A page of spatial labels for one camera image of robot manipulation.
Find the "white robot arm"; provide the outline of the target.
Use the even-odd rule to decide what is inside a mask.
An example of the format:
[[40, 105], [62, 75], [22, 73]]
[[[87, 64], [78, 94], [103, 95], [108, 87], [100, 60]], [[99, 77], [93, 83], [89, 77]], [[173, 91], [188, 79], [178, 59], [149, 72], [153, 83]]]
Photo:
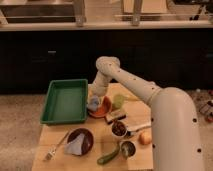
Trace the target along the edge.
[[95, 95], [104, 96], [115, 79], [150, 107], [154, 171], [205, 171], [197, 111], [185, 91], [127, 72], [117, 57], [99, 57], [96, 68]]

